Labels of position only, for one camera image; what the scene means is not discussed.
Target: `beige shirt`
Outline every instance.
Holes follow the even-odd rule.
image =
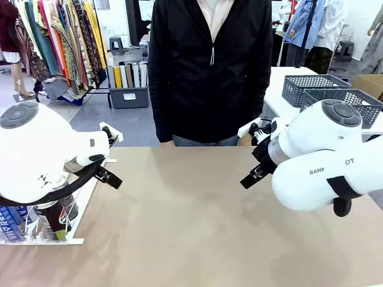
[[[214,43],[218,31],[229,15],[234,0],[197,0],[197,2],[208,23],[211,40]]]

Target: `gray circular button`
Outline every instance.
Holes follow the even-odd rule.
[[[360,113],[340,100],[324,100],[322,110],[329,119],[345,127],[357,127],[362,122]]]
[[[0,127],[4,129],[15,129],[21,127],[38,112],[38,104],[33,102],[20,103],[7,109],[0,117]]]
[[[334,111],[341,117],[351,118],[354,115],[354,111],[348,106],[341,103],[334,104]]]

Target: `black jacket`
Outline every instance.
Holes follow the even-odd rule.
[[[271,52],[271,0],[235,0],[214,44],[197,0],[157,0],[148,68],[159,141],[236,135],[262,112]]]

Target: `person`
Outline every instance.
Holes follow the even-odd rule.
[[[16,38],[14,24],[18,16],[19,11],[15,6],[8,0],[0,0],[0,48],[5,61],[11,64],[14,90],[22,96],[32,97],[34,94],[25,89],[21,58],[13,40]]]
[[[320,75],[327,74],[348,12],[347,0],[326,1],[317,41],[306,59],[307,68]]]
[[[324,11],[324,2],[324,0],[317,1],[317,6],[315,7],[311,28],[304,49],[301,48],[306,33],[309,15],[313,6],[313,0],[302,0],[300,2],[284,38],[285,41],[289,42],[286,57],[287,67],[294,67],[296,65],[303,66],[305,64],[309,50],[314,46],[314,43],[318,37]]]
[[[262,112],[271,14],[270,0],[154,3],[148,71],[161,146],[237,145]]]
[[[371,39],[359,61],[354,78],[360,74],[383,74],[383,5],[377,13],[367,35]]]

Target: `stool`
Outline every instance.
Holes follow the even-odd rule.
[[[113,55],[124,55],[124,47],[122,46],[121,37],[110,37],[109,38],[109,44],[110,44],[110,52]]]
[[[355,44],[351,41],[341,41],[339,44],[341,45],[341,52],[337,55],[338,61],[351,61]]]

